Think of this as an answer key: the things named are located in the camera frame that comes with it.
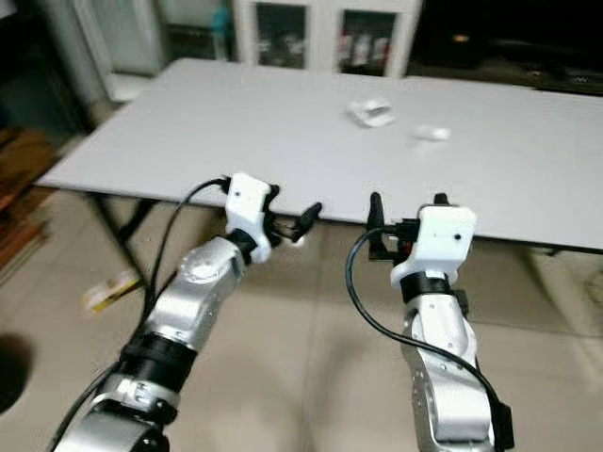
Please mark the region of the small white paper wad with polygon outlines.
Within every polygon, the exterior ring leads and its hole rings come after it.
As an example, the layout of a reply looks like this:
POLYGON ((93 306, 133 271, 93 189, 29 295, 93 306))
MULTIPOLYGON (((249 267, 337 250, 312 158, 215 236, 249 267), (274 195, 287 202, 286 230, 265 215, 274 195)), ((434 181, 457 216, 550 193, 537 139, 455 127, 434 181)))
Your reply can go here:
POLYGON ((418 125, 411 135, 425 142, 444 142, 451 137, 451 130, 444 126, 418 125))

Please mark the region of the white cabinet with glass doors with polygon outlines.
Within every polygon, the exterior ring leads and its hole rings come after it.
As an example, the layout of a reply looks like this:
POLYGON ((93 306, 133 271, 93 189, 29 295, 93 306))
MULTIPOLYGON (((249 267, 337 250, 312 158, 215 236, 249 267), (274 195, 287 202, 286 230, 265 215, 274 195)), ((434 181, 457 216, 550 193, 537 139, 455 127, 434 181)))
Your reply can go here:
POLYGON ((425 0, 233 0, 242 64, 404 77, 425 0))

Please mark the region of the white table with black legs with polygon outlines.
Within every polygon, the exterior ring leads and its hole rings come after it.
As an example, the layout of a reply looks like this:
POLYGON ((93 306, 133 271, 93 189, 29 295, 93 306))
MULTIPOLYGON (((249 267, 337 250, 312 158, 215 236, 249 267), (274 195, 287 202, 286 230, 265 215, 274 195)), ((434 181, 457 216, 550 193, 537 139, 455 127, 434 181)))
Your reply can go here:
POLYGON ((236 172, 279 186, 279 214, 322 202, 324 219, 363 224, 373 192, 388 218, 445 193, 477 214, 479 240, 603 254, 603 96, 181 59, 41 183, 176 202, 236 172), (392 124, 350 120, 373 98, 392 124), (421 141, 418 125, 451 137, 421 141))

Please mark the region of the brown wooden furniture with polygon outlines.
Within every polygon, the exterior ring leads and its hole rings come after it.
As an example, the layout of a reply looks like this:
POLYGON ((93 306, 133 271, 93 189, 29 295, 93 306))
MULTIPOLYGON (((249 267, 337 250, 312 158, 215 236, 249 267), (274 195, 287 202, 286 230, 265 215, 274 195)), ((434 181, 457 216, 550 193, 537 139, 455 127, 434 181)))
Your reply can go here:
POLYGON ((43 235, 46 220, 36 211, 49 193, 36 181, 55 164, 49 138, 30 126, 0 130, 0 267, 43 235))

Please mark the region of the black round object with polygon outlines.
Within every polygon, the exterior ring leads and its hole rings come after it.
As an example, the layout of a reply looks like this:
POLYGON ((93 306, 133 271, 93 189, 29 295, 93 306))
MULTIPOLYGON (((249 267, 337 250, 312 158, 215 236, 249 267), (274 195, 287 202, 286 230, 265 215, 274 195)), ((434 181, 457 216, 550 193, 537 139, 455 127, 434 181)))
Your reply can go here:
POLYGON ((31 371, 35 350, 22 335, 0 336, 0 412, 8 412, 22 396, 31 371))

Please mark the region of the white framed glass door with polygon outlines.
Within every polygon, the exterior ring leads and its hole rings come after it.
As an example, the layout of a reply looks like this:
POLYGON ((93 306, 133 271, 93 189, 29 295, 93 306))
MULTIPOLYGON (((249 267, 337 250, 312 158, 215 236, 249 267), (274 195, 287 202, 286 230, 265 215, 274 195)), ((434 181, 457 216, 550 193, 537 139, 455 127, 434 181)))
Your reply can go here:
POLYGON ((233 0, 34 0, 77 93, 133 102, 181 57, 236 63, 233 0))

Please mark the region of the crumpled white printed packet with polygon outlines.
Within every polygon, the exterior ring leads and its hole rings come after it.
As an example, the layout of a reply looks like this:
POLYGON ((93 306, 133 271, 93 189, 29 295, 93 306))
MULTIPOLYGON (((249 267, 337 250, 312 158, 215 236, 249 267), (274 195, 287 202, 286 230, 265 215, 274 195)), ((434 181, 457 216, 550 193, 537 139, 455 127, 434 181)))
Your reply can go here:
POLYGON ((388 126, 396 120, 393 113, 393 105, 384 98, 373 98, 350 102, 346 107, 346 112, 350 120, 358 126, 365 128, 381 128, 388 126))

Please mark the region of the flat yellow carton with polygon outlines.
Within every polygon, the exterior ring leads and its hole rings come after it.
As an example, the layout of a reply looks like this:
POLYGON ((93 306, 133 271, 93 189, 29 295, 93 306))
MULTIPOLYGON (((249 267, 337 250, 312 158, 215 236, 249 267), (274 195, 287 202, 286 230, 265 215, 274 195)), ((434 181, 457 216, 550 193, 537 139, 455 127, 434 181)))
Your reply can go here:
POLYGON ((83 310, 86 315, 98 315, 126 294, 138 292, 140 287, 141 280, 137 272, 122 271, 88 288, 81 296, 83 310))

